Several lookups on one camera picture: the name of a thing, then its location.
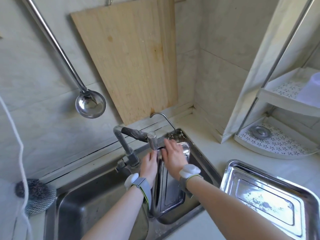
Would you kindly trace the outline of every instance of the sink basin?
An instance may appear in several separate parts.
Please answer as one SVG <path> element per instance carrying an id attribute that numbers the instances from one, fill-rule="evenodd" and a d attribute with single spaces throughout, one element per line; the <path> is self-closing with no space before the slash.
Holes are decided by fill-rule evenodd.
<path id="1" fill-rule="evenodd" d="M 158 139 L 163 146 L 165 137 Z M 204 179 L 216 187 L 221 177 L 200 154 L 190 140 L 185 137 L 181 142 L 190 145 L 190 163 L 201 169 Z M 149 145 L 135 151 L 139 158 L 150 152 Z M 115 168 L 119 158 L 87 175 L 70 182 L 57 190 L 57 200 L 46 211 L 45 240 L 80 240 L 82 236 L 100 219 L 126 192 L 124 182 L 130 173 L 125 168 L 117 173 Z M 168 236 L 204 209 L 195 197 L 186 197 L 183 204 L 159 218 L 151 218 L 143 204 L 133 226 L 130 240 L 160 240 Z"/>

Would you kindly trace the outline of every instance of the white cord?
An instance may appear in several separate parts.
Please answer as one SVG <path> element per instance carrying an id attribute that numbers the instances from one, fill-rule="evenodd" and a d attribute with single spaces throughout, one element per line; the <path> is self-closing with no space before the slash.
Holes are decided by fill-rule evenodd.
<path id="1" fill-rule="evenodd" d="M 29 218 L 27 217 L 26 215 L 26 211 L 25 211 L 25 208 L 26 208 L 26 205 L 28 203 L 28 198 L 29 198 L 29 188 L 28 188 L 28 183 L 27 183 L 27 177 L 26 177 L 26 172 L 24 170 L 24 167 L 23 167 L 23 161 L 22 161 L 22 155 L 23 155 L 23 143 L 21 141 L 21 138 L 19 136 L 19 133 L 18 133 L 18 130 L 16 128 L 16 125 L 14 124 L 14 120 L 12 119 L 11 115 L 10 115 L 10 112 L 5 104 L 5 102 L 3 101 L 2 97 L 0 96 L 0 103 L 2 104 L 2 107 L 5 111 L 5 113 L 7 114 L 7 117 L 10 121 L 10 124 L 11 124 L 11 127 L 13 129 L 13 132 L 14 132 L 14 135 L 16 136 L 17 138 L 17 141 L 19 143 L 19 146 L 20 146 L 20 151 L 19 151 L 19 168 L 20 168 L 20 172 L 21 172 L 21 177 L 22 177 L 22 182 L 23 182 L 23 187 L 24 187 L 24 200 L 23 200 L 23 204 L 22 204 L 22 207 L 21 207 L 21 214 L 22 214 L 22 217 L 25 219 L 26 221 L 26 224 L 27 224 L 27 228 L 28 228 L 28 235 L 29 235 L 29 240 L 32 240 L 33 239 L 33 236 L 32 236 L 32 228 L 31 228 L 31 225 L 30 225 L 30 221 L 29 221 Z"/>

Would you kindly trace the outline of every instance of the countertop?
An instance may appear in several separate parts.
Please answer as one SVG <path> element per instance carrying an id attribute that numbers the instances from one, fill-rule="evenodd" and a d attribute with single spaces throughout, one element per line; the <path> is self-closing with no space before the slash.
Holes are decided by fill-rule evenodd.
<path id="1" fill-rule="evenodd" d="M 308 156 L 301 160 L 281 160 L 262 156 L 250 151 L 230 138 L 223 144 L 219 144 L 211 135 L 208 129 L 202 125 L 194 114 L 187 115 L 174 122 L 177 128 L 181 128 L 199 151 L 212 163 L 217 172 L 223 176 L 227 161 L 231 159 L 241 160 L 271 174 L 282 177 L 302 185 L 320 197 L 320 156 L 317 154 Z M 164 126 L 157 131 L 164 134 L 170 127 Z M 80 169 L 70 172 L 69 176 L 60 177 L 54 181 L 56 186 L 63 184 L 66 177 L 75 178 L 92 171 L 99 163 L 106 164 L 108 160 L 96 159 Z M 44 213 L 35 215 L 30 219 L 32 224 L 34 240 L 42 240 L 44 227 Z M 188 223 L 180 227 L 171 234 L 168 240 L 194 240 L 194 239 L 215 239 L 224 240 L 225 238 L 218 230 L 206 211 L 200 213 Z"/>

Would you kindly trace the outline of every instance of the cutting board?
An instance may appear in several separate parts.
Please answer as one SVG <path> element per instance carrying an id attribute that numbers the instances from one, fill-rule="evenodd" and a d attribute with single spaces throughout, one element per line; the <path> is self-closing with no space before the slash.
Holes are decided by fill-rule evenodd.
<path id="1" fill-rule="evenodd" d="M 71 14 L 125 125 L 178 102 L 174 0 Z"/>

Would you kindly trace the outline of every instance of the white plastic shelf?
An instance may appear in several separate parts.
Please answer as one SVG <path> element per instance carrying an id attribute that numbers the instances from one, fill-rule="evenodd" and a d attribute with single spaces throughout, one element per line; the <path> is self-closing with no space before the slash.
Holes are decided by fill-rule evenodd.
<path id="1" fill-rule="evenodd" d="M 320 108 L 295 100 L 311 75 L 317 72 L 320 71 L 309 67 L 294 69 L 270 81 L 266 88 L 260 88 L 257 97 L 264 102 L 295 113 L 320 117 Z"/>
<path id="2" fill-rule="evenodd" d="M 257 139 L 250 132 L 254 125 L 266 127 L 272 136 L 265 140 Z M 278 159 L 299 159 L 318 152 L 317 144 L 273 117 L 261 118 L 250 124 L 239 135 L 235 135 L 234 139 L 256 153 Z"/>

